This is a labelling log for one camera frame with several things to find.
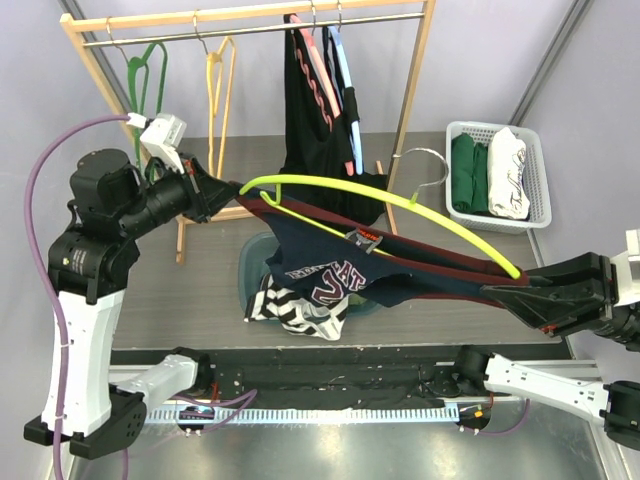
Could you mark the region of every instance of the black and white striped cloth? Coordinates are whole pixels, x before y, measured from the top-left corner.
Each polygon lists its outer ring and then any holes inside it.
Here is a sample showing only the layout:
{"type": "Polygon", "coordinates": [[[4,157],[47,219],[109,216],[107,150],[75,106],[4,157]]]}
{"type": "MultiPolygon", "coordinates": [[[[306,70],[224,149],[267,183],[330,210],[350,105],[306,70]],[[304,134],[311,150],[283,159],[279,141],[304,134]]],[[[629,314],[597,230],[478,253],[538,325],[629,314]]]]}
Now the black and white striped cloth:
{"type": "Polygon", "coordinates": [[[335,341],[340,339],[348,306],[347,295],[336,303],[317,307],[293,290],[274,283],[269,273],[263,277],[258,293],[249,299],[244,321],[278,319],[292,335],[335,341]]]}

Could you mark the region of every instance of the blue hanger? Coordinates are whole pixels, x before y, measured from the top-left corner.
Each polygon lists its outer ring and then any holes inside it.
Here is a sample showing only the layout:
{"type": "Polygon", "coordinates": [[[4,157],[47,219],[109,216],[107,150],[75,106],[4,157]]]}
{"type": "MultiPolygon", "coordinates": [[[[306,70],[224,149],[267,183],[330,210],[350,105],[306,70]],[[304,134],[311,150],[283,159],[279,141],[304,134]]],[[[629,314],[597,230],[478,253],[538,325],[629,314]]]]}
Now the blue hanger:
{"type": "Polygon", "coordinates": [[[334,26],[324,27],[322,30],[322,41],[324,44],[325,65],[331,68],[331,79],[337,92],[340,107],[348,121],[351,122],[351,147],[353,148],[353,159],[356,173],[362,174],[364,171],[362,163],[362,141],[360,140],[360,117],[358,116],[358,106],[356,104],[355,90],[351,83],[347,57],[344,53],[340,32],[334,26]],[[329,41],[333,47],[333,62],[329,57],[329,41]]]}

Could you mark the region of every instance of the blue and white ruler strip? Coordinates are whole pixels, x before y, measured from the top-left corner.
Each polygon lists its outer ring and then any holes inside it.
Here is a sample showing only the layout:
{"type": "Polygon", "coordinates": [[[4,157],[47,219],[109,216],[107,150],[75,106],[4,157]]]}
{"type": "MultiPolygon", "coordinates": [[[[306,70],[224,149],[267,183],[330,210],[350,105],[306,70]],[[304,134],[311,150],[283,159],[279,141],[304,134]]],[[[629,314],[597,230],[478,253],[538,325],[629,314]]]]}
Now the blue and white ruler strip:
{"type": "MultiPolygon", "coordinates": [[[[180,412],[189,405],[167,404],[147,415],[145,424],[175,424],[180,412]]],[[[232,408],[215,408],[215,418],[179,420],[180,425],[210,425],[221,422],[235,412],[232,408]]],[[[410,410],[265,410],[246,409],[229,424],[233,425],[335,425],[357,423],[436,423],[457,422],[458,405],[448,403],[443,408],[410,410]]]]}

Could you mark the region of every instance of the gray wall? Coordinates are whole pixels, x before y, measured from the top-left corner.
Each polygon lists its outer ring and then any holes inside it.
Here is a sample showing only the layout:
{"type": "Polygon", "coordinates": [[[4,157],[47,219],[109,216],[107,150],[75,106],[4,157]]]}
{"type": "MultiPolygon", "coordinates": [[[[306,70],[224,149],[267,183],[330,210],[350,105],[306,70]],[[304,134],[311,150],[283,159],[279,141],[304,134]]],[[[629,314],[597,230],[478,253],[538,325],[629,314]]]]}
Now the gray wall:
{"type": "MultiPolygon", "coordinates": [[[[2,478],[43,478],[50,451],[22,440],[24,423],[44,407],[49,387],[53,315],[36,276],[22,221],[24,186],[37,155],[61,131],[108,112],[57,25],[51,0],[2,2],[0,7],[0,395],[2,478]]],[[[43,169],[35,221],[42,250],[68,223],[69,175],[92,149],[126,148],[117,126],[96,127],[64,145],[43,169]]]]}
{"type": "MultiPolygon", "coordinates": [[[[640,227],[640,2],[593,3],[525,121],[540,135],[551,189],[553,222],[536,234],[545,263],[615,255],[624,231],[640,227]]],[[[605,380],[640,381],[639,354],[574,337],[605,380]]],[[[640,454],[631,458],[640,473],[640,454]]]]}
{"type": "MultiPolygon", "coordinates": [[[[79,2],[85,14],[91,17],[268,3],[267,0],[79,2]]],[[[570,4],[571,0],[439,1],[410,130],[443,131],[454,120],[508,121],[570,4]]],[[[419,4],[413,4],[345,10],[344,18],[418,11],[419,8],[419,4]]],[[[310,14],[303,18],[312,20],[310,14]]],[[[319,20],[331,18],[337,18],[337,12],[318,14],[319,20]]],[[[206,31],[280,22],[280,18],[274,17],[224,22],[218,26],[201,24],[199,29],[206,31]]],[[[404,21],[342,29],[364,132],[392,132],[397,128],[416,24],[416,21],[404,21]]],[[[114,37],[166,32],[193,32],[193,27],[117,30],[114,37]]],[[[106,32],[100,33],[103,39],[108,38],[106,32]]],[[[319,33],[316,31],[317,39],[320,38],[319,33]]],[[[230,135],[284,133],[283,35],[278,32],[236,38],[237,76],[233,87],[230,135]]],[[[207,44],[210,50],[217,49],[220,39],[210,39],[207,44]]],[[[204,137],[208,128],[208,100],[202,45],[193,40],[167,43],[167,48],[166,109],[188,122],[188,136],[204,137]]],[[[131,46],[126,50],[132,56],[140,55],[144,49],[144,46],[131,46]]],[[[124,81],[126,69],[122,55],[113,48],[108,51],[114,68],[124,81]]]]}

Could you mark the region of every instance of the green folded cloth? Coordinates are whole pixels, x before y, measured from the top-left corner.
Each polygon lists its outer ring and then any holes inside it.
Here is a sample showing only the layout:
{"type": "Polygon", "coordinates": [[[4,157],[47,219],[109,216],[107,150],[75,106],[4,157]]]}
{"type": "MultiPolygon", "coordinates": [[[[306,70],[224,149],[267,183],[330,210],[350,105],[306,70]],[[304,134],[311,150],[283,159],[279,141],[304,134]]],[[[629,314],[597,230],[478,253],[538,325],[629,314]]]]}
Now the green folded cloth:
{"type": "Polygon", "coordinates": [[[473,199],[471,200],[471,213],[489,213],[488,157],[489,149],[481,143],[476,143],[473,149],[473,199]]]}
{"type": "Polygon", "coordinates": [[[470,213],[471,210],[473,163],[473,138],[463,133],[451,141],[451,201],[453,208],[461,213],[470,213]]]}

